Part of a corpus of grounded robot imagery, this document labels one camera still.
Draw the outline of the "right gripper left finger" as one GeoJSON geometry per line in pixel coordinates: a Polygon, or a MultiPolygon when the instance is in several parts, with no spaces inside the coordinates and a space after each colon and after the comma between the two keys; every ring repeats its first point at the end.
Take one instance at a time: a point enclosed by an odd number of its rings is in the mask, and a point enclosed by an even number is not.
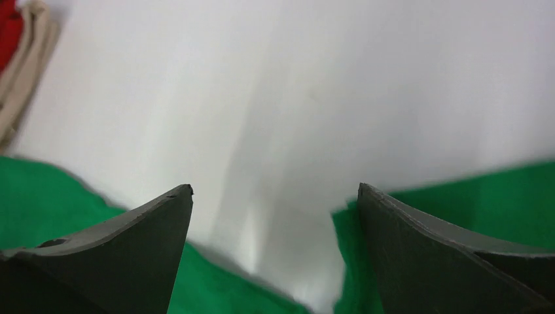
{"type": "Polygon", "coordinates": [[[1,252],[2,313],[165,313],[192,214],[193,189],[37,247],[1,252]]]}

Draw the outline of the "green t-shirt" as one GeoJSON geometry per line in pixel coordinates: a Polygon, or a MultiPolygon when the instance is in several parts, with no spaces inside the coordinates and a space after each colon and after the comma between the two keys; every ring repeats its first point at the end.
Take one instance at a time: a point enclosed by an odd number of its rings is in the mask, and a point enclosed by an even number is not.
{"type": "MultiPolygon", "coordinates": [[[[554,252],[553,162],[387,195],[470,231],[554,252]]],[[[331,216],[345,265],[333,311],[386,313],[365,246],[357,197],[331,216]]],[[[1,252],[37,247],[125,212],[55,166],[1,158],[1,252]]],[[[211,263],[185,242],[165,313],[307,312],[291,297],[211,263]]]]}

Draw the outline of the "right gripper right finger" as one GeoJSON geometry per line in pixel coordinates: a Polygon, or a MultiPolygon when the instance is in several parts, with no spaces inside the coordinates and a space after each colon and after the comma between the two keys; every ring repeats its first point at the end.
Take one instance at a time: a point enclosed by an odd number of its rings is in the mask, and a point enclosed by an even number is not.
{"type": "Polygon", "coordinates": [[[553,313],[554,252],[486,236],[362,183],[357,212],[386,313],[553,313]]]}

